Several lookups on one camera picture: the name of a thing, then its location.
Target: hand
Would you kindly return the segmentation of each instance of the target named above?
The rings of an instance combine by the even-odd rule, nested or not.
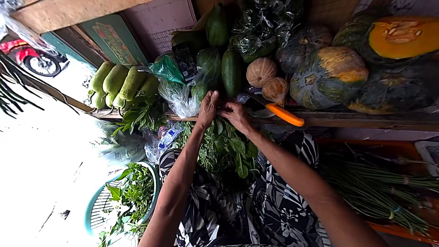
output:
[[[221,109],[222,110],[218,110],[218,115],[227,118],[241,133],[245,135],[249,134],[253,126],[250,124],[248,114],[243,105],[226,102],[221,106]]]
[[[209,91],[201,101],[200,113],[198,114],[197,125],[200,125],[203,130],[206,130],[216,115],[216,104],[220,93],[218,91]]]

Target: wire mesh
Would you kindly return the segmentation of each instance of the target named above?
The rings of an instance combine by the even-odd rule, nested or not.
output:
[[[112,181],[108,184],[111,187],[122,187],[122,181]],[[110,191],[104,187],[102,192],[96,199],[96,202],[93,205],[93,209],[91,211],[90,217],[90,226],[93,230],[102,226],[107,220],[103,215],[103,212],[109,212],[113,210],[113,206],[110,204],[111,193]]]
[[[170,33],[176,30],[190,30],[191,28],[192,26],[189,26],[189,27],[183,27],[178,29],[166,30],[159,33],[153,33],[149,35],[149,38],[152,40],[155,48],[162,54],[172,50],[172,43],[171,43],[172,37]]]

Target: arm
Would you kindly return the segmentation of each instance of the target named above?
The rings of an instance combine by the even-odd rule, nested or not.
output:
[[[204,132],[216,114],[218,91],[209,91],[202,101],[198,121],[183,151],[166,176],[160,190],[151,221],[140,240],[139,247],[172,246],[183,218],[189,186],[194,178],[195,164]]]
[[[316,213],[334,246],[385,247],[383,239],[349,208],[331,186],[298,157],[262,135],[250,123],[244,107],[228,102],[218,111],[267,157],[280,176]]]

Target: red motorcycle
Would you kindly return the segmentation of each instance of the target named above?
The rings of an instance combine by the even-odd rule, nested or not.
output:
[[[67,58],[59,54],[52,56],[44,51],[36,50],[24,40],[12,40],[0,44],[0,51],[8,55],[17,64],[24,64],[32,73],[40,76],[56,76],[61,72],[60,62]]]

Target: teal plastic basket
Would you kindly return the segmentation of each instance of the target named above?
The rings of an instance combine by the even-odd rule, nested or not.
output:
[[[149,217],[152,215],[152,212],[154,211],[155,205],[157,203],[158,194],[160,193],[160,180],[158,178],[158,172],[154,168],[154,165],[146,162],[136,163],[147,167],[153,175],[152,177],[154,181],[154,194],[152,196],[152,201],[149,209],[146,215],[142,218],[143,223],[147,219],[149,219]],[[105,184],[109,183],[110,186],[121,187],[122,182],[115,180],[122,174],[122,172],[123,171],[116,173],[110,180],[105,182],[90,199],[84,217],[84,226],[90,236],[98,236],[99,233],[102,231],[101,228],[104,227],[105,222],[107,221],[107,219],[102,216],[102,211],[110,211],[112,209],[112,206],[109,203],[111,194],[105,187]]]

